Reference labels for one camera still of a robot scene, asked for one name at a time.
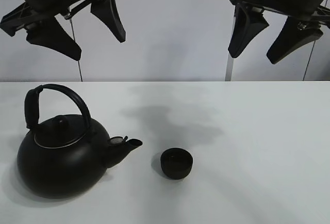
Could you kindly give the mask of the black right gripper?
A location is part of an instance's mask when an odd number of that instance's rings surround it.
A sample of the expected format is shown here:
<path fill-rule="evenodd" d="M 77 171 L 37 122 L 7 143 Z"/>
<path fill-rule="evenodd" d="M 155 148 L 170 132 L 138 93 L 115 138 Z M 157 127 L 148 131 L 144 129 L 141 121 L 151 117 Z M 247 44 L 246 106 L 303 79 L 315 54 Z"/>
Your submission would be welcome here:
<path fill-rule="evenodd" d="M 269 23 L 262 11 L 253 7 L 288 16 L 278 37 L 267 52 L 274 65 L 300 47 L 323 36 L 321 24 L 329 27 L 329 9 L 323 0 L 229 0 L 235 7 L 235 24 L 228 47 L 232 58 L 241 55 L 247 45 Z"/>

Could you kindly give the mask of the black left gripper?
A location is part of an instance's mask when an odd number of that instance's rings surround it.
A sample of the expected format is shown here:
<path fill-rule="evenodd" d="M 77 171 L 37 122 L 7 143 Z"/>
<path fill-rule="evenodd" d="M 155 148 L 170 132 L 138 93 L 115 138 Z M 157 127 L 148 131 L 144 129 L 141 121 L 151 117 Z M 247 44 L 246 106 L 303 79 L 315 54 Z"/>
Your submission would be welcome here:
<path fill-rule="evenodd" d="M 33 27 L 26 29 L 26 40 L 30 44 L 49 48 L 73 60 L 80 60 L 81 48 L 54 16 L 61 14 L 67 20 L 91 4 L 91 13 L 108 27 L 119 42 L 126 41 L 126 31 L 118 14 L 116 0 L 24 1 L 1 19 L 1 29 L 11 37 L 24 26 L 33 23 Z"/>

